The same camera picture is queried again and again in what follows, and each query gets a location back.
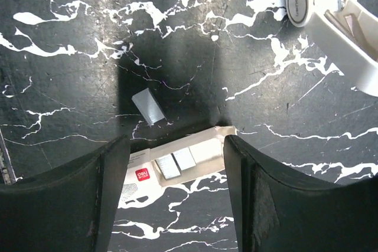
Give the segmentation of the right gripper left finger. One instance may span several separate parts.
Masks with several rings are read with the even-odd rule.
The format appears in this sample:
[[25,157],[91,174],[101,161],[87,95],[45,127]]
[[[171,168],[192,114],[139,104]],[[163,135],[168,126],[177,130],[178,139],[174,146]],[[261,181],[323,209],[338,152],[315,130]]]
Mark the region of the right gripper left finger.
[[12,185],[1,185],[1,251],[107,251],[129,138]]

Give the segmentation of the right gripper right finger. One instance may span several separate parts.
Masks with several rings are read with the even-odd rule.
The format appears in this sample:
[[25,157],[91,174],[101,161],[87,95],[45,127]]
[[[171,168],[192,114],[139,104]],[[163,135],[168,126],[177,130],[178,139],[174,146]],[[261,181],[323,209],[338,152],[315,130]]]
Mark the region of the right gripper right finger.
[[224,140],[239,251],[376,251],[377,178],[338,185]]

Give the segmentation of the white staple box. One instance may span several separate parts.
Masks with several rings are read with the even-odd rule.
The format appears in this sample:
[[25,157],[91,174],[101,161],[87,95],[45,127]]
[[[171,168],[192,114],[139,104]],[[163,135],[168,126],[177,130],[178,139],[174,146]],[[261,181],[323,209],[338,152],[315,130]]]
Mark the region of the white staple box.
[[234,126],[216,126],[131,154],[118,207],[144,207],[168,187],[222,171],[224,138],[236,133]]

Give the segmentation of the silver staple strip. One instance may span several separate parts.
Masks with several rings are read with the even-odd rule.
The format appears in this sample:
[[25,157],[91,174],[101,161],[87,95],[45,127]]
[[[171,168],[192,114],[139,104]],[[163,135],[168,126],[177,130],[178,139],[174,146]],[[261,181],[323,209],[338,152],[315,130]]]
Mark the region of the silver staple strip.
[[149,88],[134,94],[132,96],[132,101],[150,126],[165,119],[162,109]]

